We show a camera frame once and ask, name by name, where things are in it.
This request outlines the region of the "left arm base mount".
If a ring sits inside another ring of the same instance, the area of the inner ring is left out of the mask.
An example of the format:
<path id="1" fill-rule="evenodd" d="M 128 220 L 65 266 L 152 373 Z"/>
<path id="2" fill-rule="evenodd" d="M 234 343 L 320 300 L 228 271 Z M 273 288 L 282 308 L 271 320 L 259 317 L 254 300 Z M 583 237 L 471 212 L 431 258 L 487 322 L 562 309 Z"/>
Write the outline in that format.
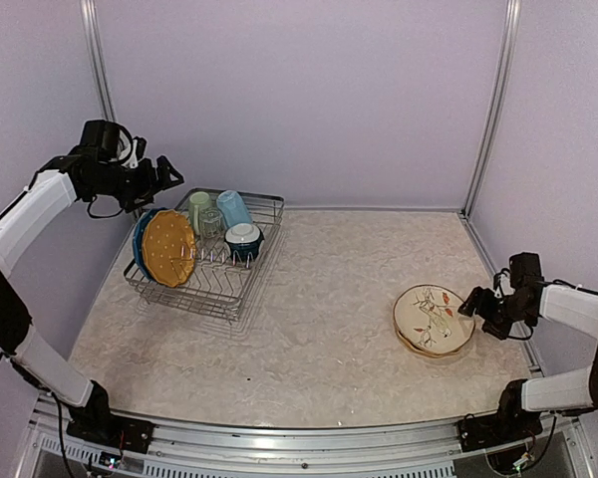
<path id="1" fill-rule="evenodd" d="M 147 420 L 113 415 L 107 425 L 71 420 L 67 433 L 87 442 L 116 448 L 123 452 L 147 454 L 155 425 Z"/>

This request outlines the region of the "left aluminium frame post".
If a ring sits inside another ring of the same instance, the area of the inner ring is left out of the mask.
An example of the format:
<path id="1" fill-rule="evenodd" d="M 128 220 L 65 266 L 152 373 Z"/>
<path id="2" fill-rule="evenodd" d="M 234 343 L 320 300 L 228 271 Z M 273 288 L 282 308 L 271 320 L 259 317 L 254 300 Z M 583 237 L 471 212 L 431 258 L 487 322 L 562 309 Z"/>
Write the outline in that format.
<path id="1" fill-rule="evenodd" d="M 80 0 L 79 3 L 91 70 L 94 77 L 96 96 L 101 114 L 105 120 L 116 121 L 114 103 L 107 77 L 96 2 L 94 0 Z"/>

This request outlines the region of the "aluminium frame post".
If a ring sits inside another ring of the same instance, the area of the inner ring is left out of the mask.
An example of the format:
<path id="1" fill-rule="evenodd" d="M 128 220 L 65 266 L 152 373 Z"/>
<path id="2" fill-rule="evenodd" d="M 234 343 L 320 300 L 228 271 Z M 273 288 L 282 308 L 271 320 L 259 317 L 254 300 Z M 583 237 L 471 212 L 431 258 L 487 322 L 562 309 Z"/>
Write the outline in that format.
<path id="1" fill-rule="evenodd" d="M 492 94 L 487 108 L 484 130 L 478 147 L 476 163 L 461 211 L 465 221 L 471 219 L 482 185 L 484 184 L 487 165 L 490 160 L 495 135 L 503 111 L 519 27 L 521 5 L 522 2 L 520 0 L 508 0 L 506 2 L 504 26 L 494 75 Z"/>
<path id="2" fill-rule="evenodd" d="M 105 120 L 116 121 L 114 103 L 107 77 L 96 2 L 94 0 L 80 0 L 79 3 L 91 70 L 94 77 L 96 96 L 101 114 Z"/>

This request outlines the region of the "yellow polka dot plate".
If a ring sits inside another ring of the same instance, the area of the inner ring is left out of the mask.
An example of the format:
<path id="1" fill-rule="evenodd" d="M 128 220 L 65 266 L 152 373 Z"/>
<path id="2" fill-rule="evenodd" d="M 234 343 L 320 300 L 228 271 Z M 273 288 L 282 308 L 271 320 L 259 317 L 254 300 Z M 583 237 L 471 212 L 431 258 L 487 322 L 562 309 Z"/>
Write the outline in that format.
<path id="1" fill-rule="evenodd" d="M 395 328 L 395 334 L 400 342 L 414 354 L 429 359 L 446 359 L 458 356 L 471 342 L 474 330 L 467 335 L 461 334 L 455 340 L 453 335 L 445 337 L 438 335 L 435 330 L 428 328 L 414 328 L 406 335 Z"/>

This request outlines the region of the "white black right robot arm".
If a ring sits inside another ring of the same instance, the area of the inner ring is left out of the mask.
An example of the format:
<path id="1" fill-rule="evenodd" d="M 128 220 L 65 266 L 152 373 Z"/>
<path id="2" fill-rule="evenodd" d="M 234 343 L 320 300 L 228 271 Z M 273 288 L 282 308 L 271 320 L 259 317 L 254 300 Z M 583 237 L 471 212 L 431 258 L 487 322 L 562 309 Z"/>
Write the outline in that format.
<path id="1" fill-rule="evenodd" d="M 480 316 L 481 329 L 502 341 L 510 337 L 513 324 L 535 328 L 543 320 L 587 335 L 596 341 L 596 350 L 585 367 L 512 384 L 507 393 L 511 403 L 489 422 L 490 434 L 501 442 L 513 440 L 527 427 L 528 412 L 598 409 L 598 292 L 562 280 L 546 281 L 536 253 L 511 256 L 505 274 L 509 294 L 476 287 L 458 311 Z"/>

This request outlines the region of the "cream bird pattern plate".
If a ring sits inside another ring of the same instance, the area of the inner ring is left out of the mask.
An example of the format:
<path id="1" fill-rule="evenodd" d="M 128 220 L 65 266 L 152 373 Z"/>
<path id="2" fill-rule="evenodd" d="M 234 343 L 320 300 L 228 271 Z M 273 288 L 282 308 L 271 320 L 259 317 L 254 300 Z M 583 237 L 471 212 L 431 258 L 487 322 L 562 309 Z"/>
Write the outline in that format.
<path id="1" fill-rule="evenodd" d="M 438 285 L 421 284 L 403 292 L 393 305 L 393 324 L 406 335 L 414 328 L 435 330 L 440 336 L 461 334 L 475 330 L 475 320 L 458 312 L 463 299 L 453 291 Z"/>

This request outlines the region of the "light blue faceted cup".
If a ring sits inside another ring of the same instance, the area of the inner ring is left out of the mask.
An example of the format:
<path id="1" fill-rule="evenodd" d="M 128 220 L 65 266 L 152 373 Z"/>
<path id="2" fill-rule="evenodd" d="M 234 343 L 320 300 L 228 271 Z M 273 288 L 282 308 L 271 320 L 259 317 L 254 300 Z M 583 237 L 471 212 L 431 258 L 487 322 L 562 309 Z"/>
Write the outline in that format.
<path id="1" fill-rule="evenodd" d="M 225 190 L 221 192 L 217 196 L 215 203 L 223 216 L 227 229 L 241 223 L 253 223 L 250 212 L 237 191 Z"/>

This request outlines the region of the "clear glass cup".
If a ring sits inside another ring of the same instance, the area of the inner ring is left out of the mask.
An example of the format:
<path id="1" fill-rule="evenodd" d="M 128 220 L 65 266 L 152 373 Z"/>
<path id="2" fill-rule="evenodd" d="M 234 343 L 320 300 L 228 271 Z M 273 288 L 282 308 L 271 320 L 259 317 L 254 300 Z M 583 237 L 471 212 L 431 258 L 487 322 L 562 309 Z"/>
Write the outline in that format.
<path id="1" fill-rule="evenodd" d="M 200 236 L 204 240 L 210 240 L 223 235 L 223 215 L 218 208 L 208 207 L 199 212 L 198 223 Z"/>

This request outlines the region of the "blue plate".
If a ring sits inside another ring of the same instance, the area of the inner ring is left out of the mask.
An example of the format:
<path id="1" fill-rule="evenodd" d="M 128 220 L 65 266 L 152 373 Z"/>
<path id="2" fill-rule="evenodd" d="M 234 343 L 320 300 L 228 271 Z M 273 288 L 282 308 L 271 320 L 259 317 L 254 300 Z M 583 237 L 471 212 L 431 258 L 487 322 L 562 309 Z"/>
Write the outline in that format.
<path id="1" fill-rule="evenodd" d="M 134 229 L 133 240 L 132 240 L 132 248 L 134 254 L 134 260 L 136 265 L 140 269 L 140 271 L 144 274 L 144 276 L 149 280 L 152 281 L 153 277 L 149 272 L 143 255 L 143 239 L 146 229 L 150 223 L 150 221 L 161 211 L 164 211 L 164 208 L 154 208 L 147 212 L 145 212 L 142 217 L 139 219 L 136 227 Z"/>

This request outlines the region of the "light green mug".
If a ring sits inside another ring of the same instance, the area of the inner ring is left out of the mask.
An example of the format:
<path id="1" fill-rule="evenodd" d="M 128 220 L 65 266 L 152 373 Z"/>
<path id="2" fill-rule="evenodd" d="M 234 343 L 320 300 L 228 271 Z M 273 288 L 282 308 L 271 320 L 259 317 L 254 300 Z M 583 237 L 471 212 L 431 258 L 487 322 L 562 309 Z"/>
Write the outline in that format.
<path id="1" fill-rule="evenodd" d="M 210 194 L 205 191 L 192 192 L 188 197 L 188 218 L 193 232 L 199 236 L 201 212 L 215 206 Z"/>

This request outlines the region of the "front aluminium rail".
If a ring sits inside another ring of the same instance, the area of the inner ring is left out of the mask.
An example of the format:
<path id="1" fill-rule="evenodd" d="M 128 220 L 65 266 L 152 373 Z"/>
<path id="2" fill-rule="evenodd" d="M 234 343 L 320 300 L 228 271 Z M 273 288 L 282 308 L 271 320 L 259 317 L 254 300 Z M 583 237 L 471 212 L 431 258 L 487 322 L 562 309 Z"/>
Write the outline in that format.
<path id="1" fill-rule="evenodd" d="M 249 428 L 154 418 L 143 453 L 59 433 L 54 402 L 42 399 L 12 477 L 458 477 L 490 476 L 494 448 L 461 449 L 455 419 L 332 429 Z"/>

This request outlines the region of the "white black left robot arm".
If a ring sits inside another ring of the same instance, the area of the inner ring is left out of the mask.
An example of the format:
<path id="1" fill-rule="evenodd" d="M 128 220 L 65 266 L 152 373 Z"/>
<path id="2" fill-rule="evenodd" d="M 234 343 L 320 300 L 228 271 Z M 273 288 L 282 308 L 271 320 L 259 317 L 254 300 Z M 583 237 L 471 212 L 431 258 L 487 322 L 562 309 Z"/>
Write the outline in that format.
<path id="1" fill-rule="evenodd" d="M 54 393 L 75 423 L 101 443 L 119 434 L 107 392 L 70 365 L 37 331 L 9 278 L 44 229 L 76 202 L 115 199 L 131 213 L 183 176 L 165 156 L 145 156 L 146 142 L 105 119 L 85 122 L 79 143 L 38 169 L 29 185 L 0 213 L 0 352 Z"/>

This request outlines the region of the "teal and white bowl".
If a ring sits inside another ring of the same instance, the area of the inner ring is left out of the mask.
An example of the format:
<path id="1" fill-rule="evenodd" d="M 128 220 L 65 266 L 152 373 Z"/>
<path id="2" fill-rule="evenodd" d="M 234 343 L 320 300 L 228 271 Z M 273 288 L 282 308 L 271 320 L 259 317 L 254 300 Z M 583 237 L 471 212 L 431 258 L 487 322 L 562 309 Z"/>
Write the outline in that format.
<path id="1" fill-rule="evenodd" d="M 261 229 L 252 223 L 239 223 L 225 231 L 224 242 L 227 244 L 230 257 L 234 261 L 255 261 L 264 235 Z"/>

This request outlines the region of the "right aluminium frame post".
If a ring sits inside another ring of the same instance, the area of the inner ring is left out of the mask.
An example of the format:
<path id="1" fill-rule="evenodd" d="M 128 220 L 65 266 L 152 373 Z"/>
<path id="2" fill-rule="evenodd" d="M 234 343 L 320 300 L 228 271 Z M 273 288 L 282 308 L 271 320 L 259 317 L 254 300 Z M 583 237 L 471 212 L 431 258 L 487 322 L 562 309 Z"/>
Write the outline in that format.
<path id="1" fill-rule="evenodd" d="M 487 108 L 484 130 L 478 147 L 476 163 L 461 211 L 465 221 L 471 219 L 482 185 L 484 184 L 487 165 L 490 160 L 495 135 L 503 111 L 519 27 L 521 5 L 522 2 L 520 0 L 508 0 L 506 2 L 504 26 L 494 75 L 492 94 Z"/>

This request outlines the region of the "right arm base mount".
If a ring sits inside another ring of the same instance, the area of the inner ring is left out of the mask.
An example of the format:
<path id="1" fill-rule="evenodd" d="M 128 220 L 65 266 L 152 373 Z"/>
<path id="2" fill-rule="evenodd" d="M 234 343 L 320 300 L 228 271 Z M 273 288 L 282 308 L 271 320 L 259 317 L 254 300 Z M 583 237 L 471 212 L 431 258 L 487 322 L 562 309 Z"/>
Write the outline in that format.
<path id="1" fill-rule="evenodd" d="M 539 418 L 503 422 L 496 414 L 467 415 L 456 424 L 460 449 L 463 452 L 496 447 L 537 436 L 543 431 Z"/>

